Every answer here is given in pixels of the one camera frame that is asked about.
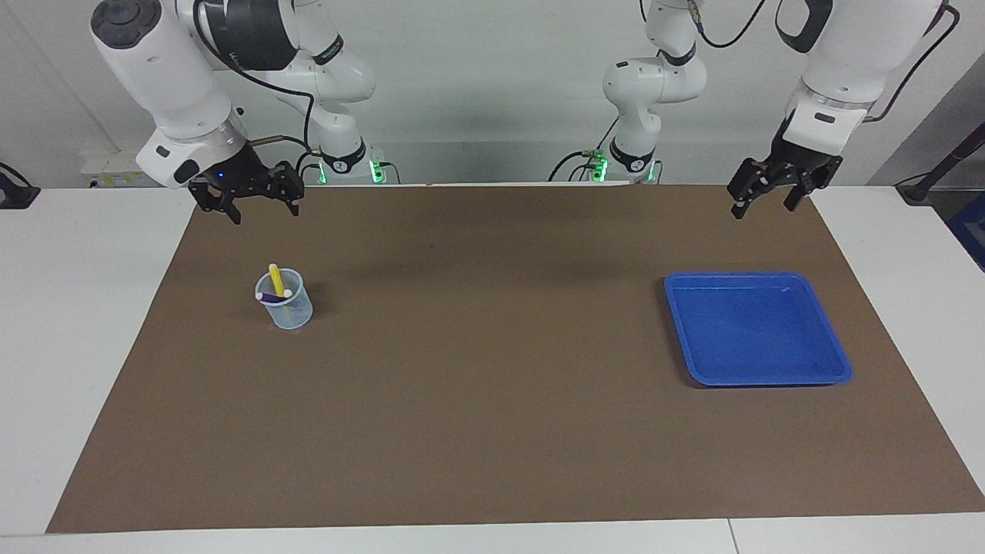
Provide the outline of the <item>blue crate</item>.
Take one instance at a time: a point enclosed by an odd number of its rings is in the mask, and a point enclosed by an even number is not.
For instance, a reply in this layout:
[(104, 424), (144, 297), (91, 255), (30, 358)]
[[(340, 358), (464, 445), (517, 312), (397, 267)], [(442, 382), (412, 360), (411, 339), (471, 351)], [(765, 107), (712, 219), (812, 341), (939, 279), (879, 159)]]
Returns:
[(947, 218), (947, 228), (985, 272), (985, 192)]

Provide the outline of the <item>translucent plastic cup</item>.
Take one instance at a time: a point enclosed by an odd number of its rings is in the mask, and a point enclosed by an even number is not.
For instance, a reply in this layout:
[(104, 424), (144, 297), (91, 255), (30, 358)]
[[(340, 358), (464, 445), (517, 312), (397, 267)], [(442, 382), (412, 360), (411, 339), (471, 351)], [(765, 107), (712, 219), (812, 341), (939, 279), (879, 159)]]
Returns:
[[(292, 268), (281, 268), (285, 287), (292, 290), (292, 298), (282, 304), (262, 304), (278, 329), (292, 331), (300, 329), (312, 318), (314, 308), (306, 291), (306, 281), (298, 271)], [(274, 295), (274, 288), (268, 273), (262, 275), (254, 288), (257, 292)]]

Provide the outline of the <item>white box with yellow label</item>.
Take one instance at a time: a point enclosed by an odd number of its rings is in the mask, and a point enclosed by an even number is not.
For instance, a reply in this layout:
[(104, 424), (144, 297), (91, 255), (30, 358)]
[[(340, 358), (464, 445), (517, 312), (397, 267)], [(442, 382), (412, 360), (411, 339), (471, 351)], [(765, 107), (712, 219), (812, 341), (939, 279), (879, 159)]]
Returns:
[(162, 189), (136, 162), (136, 150), (82, 153), (80, 173), (89, 189)]

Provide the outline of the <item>blue plastic tray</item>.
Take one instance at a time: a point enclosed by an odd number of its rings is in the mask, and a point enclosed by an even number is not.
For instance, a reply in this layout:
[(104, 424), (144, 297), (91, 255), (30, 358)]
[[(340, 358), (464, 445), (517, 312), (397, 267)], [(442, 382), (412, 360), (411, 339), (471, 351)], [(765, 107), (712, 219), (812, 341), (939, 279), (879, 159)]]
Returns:
[(795, 272), (675, 272), (664, 290), (687, 372), (708, 387), (841, 385), (853, 367)]

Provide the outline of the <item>brown table mat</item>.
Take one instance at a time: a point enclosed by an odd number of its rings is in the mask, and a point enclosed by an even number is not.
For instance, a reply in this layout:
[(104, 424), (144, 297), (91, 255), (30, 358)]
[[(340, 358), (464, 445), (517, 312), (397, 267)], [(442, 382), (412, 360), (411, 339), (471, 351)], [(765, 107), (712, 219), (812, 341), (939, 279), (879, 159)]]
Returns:
[[(314, 189), (194, 211), (47, 529), (985, 511), (822, 217), (713, 186)], [(270, 263), (313, 304), (278, 329)], [(668, 274), (806, 277), (853, 378), (711, 389)]]

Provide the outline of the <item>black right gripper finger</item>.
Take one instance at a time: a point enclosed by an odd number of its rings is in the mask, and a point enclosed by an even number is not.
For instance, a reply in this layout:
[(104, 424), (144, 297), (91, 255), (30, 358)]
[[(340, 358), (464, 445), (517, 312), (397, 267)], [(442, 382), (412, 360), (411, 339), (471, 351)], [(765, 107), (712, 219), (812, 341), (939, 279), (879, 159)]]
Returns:
[(267, 169), (266, 197), (284, 203), (292, 216), (299, 216), (302, 179), (289, 162), (278, 162)]
[(235, 196), (231, 192), (214, 194), (210, 185), (190, 185), (190, 193), (202, 211), (222, 213), (233, 225), (242, 224), (242, 213), (235, 207)]

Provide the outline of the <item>black stand pole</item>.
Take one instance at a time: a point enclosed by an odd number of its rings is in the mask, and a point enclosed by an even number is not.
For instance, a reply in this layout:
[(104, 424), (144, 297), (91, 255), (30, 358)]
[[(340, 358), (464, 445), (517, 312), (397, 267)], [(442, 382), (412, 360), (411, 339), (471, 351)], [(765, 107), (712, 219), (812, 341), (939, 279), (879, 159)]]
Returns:
[(982, 120), (978, 126), (975, 127), (960, 144), (957, 144), (950, 154), (947, 154), (942, 161), (938, 162), (932, 169), (928, 172), (919, 173), (919, 175), (911, 176), (911, 178), (906, 178), (900, 180), (900, 182), (893, 185), (896, 189), (898, 195), (902, 200), (911, 206), (931, 206), (930, 192), (931, 189), (938, 185), (938, 182), (950, 171), (960, 164), (963, 160), (967, 159), (974, 153), (976, 153), (983, 145), (985, 145), (985, 120)]

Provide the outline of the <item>black clamp mount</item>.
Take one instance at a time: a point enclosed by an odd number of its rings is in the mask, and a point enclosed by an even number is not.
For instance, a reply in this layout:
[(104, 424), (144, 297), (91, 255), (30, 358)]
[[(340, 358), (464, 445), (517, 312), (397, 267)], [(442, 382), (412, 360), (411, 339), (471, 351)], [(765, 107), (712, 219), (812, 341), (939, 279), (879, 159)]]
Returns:
[(21, 172), (0, 162), (0, 210), (23, 210), (31, 207), (40, 188), (31, 184)]

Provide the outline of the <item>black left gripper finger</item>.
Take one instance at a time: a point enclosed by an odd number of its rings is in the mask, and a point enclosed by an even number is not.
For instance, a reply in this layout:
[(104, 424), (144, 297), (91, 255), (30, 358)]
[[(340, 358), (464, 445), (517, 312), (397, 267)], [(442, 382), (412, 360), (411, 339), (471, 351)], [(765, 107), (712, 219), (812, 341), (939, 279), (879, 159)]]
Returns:
[(727, 186), (734, 200), (731, 213), (736, 220), (742, 220), (754, 200), (773, 191), (774, 183), (768, 175), (770, 160), (743, 160)]
[(801, 173), (795, 185), (791, 187), (788, 196), (784, 199), (784, 207), (788, 212), (795, 212), (810, 193), (815, 192), (816, 189), (824, 189), (827, 187), (827, 183), (827, 171)]

